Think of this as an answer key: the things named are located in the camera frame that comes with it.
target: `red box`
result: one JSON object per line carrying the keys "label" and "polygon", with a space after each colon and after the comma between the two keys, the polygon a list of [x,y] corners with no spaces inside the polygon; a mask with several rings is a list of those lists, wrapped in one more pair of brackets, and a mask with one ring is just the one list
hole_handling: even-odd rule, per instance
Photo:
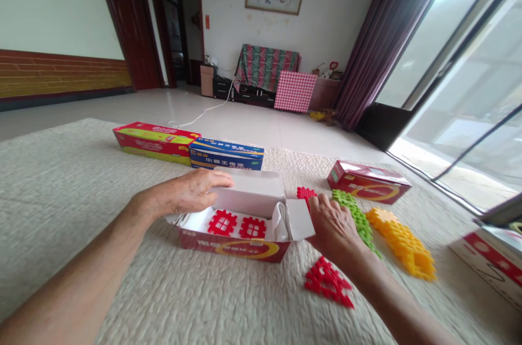
{"label": "red box", "polygon": [[518,311],[522,311],[522,235],[483,225],[450,248]]}
{"label": "red box", "polygon": [[189,145],[199,133],[134,122],[113,129],[124,152],[190,166]]}
{"label": "red box", "polygon": [[332,189],[383,204],[395,203],[411,184],[401,174],[338,160],[328,176]]}
{"label": "red box", "polygon": [[[315,235],[306,201],[285,198],[276,172],[226,167],[216,167],[215,170],[229,173],[235,186],[213,188],[218,199],[201,212],[165,216],[168,223],[177,227],[181,247],[279,263],[291,243]],[[237,217],[230,236],[209,232],[209,220],[221,210]],[[264,221],[266,233],[263,239],[240,237],[238,231],[248,217]]]}

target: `curtain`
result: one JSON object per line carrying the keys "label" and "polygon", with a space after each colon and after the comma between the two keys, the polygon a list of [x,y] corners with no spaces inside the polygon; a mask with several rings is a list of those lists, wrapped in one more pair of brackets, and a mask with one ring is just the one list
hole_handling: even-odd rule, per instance
{"label": "curtain", "polygon": [[335,108],[354,130],[432,0],[373,0],[343,75]]}

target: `beige rug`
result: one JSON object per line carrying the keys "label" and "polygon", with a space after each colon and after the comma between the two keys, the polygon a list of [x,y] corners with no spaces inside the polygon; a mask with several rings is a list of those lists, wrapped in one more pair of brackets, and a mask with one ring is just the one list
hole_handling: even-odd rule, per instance
{"label": "beige rug", "polygon": [[[116,126],[87,119],[0,143],[0,319],[80,251],[132,194],[190,171],[121,152],[111,132]],[[330,191],[326,176],[334,161],[267,148],[264,169],[278,171],[287,196],[295,197],[298,186]],[[387,266],[419,303],[464,343],[520,343],[520,315],[446,247],[473,224],[416,185],[393,211],[436,259],[437,282],[410,277],[375,234]],[[319,256],[307,242],[291,246],[281,264],[176,243],[165,222],[149,230],[99,343],[394,343],[357,290],[350,294],[355,311],[304,290],[304,274]]]}

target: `red plastic block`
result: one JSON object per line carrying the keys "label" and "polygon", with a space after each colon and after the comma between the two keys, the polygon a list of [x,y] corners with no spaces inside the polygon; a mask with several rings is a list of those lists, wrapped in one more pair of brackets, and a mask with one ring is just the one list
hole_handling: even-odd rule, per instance
{"label": "red plastic block", "polygon": [[343,294],[344,290],[350,290],[352,286],[332,268],[332,264],[323,256],[306,274],[306,278],[304,284],[306,289],[323,295],[327,299],[332,299],[346,308],[355,309],[350,298]]}
{"label": "red plastic block", "polygon": [[312,189],[307,189],[306,187],[297,188],[297,198],[306,200],[306,205],[308,206],[308,210],[310,209],[310,205],[308,205],[308,199],[310,197],[317,197],[317,193]]}
{"label": "red plastic block", "polygon": [[239,230],[239,236],[245,239],[263,239],[265,234],[266,226],[263,220],[254,219],[252,216],[243,219],[241,229]]}
{"label": "red plastic block", "polygon": [[218,210],[208,223],[208,232],[214,235],[230,236],[234,227],[238,225],[237,218],[230,212]]}

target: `green plastic block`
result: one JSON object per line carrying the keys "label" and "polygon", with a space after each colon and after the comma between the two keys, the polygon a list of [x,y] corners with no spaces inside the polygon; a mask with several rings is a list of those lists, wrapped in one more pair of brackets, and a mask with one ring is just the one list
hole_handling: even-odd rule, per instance
{"label": "green plastic block", "polygon": [[357,227],[357,233],[361,237],[361,240],[370,248],[370,250],[382,259],[381,253],[379,253],[373,244],[374,237],[372,236],[373,231],[370,228],[370,223],[368,222],[366,215],[360,210],[355,198],[349,193],[335,189],[332,191],[332,200],[337,201],[339,205],[347,206],[350,209],[353,221]]}

